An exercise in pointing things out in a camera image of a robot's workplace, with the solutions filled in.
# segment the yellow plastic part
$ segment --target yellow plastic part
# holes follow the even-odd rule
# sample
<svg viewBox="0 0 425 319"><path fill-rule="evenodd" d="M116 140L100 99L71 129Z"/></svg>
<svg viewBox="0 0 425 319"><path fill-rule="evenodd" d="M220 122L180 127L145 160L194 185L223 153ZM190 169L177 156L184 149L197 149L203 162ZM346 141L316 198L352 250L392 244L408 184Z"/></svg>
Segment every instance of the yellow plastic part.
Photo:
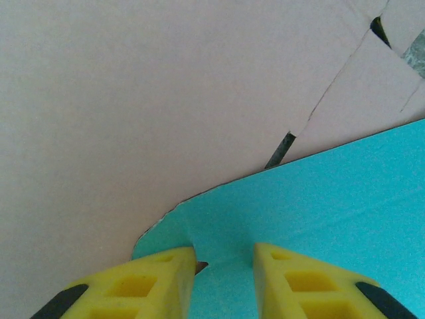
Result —
<svg viewBox="0 0 425 319"><path fill-rule="evenodd" d="M196 257L171 249L73 282L88 290L61 319L183 319L187 317Z"/></svg>
<svg viewBox="0 0 425 319"><path fill-rule="evenodd" d="M254 246L260 319L386 319L355 286L374 280L264 243Z"/></svg>

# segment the blue cardboard sheet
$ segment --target blue cardboard sheet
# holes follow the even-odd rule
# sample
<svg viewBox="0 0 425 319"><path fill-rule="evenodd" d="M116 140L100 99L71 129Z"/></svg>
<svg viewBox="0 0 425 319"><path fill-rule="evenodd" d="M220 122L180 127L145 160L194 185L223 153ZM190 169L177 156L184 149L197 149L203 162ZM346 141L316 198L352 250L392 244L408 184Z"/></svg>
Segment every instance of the blue cardboard sheet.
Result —
<svg viewBox="0 0 425 319"><path fill-rule="evenodd" d="M425 318L424 188L425 120L189 199L133 258L194 246L209 266L195 277L189 318L258 318L256 242L372 277Z"/></svg>

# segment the teal foam board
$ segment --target teal foam board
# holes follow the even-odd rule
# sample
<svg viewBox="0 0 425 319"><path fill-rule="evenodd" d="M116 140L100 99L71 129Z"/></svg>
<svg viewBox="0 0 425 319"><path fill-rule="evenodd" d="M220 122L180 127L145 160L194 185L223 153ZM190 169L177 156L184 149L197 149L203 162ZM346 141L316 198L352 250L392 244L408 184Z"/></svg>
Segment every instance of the teal foam board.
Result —
<svg viewBox="0 0 425 319"><path fill-rule="evenodd" d="M133 258L193 245L189 318L258 318L267 242L376 279L425 318L425 120L218 186L178 205Z"/></svg>

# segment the teal surface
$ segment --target teal surface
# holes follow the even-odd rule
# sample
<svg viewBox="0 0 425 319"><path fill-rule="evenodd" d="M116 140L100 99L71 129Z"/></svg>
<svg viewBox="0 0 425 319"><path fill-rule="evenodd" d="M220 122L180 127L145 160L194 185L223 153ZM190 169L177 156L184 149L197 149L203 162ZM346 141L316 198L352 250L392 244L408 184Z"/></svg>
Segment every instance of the teal surface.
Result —
<svg viewBox="0 0 425 319"><path fill-rule="evenodd" d="M425 120L219 186L176 207L133 257L193 245L189 318L258 318L252 246L376 279L425 318Z"/></svg>

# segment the gray surface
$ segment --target gray surface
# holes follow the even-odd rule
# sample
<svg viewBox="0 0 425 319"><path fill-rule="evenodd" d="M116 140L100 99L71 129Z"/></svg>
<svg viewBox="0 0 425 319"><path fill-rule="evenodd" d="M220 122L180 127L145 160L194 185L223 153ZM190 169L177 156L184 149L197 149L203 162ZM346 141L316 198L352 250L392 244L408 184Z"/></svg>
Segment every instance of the gray surface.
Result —
<svg viewBox="0 0 425 319"><path fill-rule="evenodd" d="M425 78L425 29L418 35L409 49L406 50L402 58L422 78Z"/></svg>

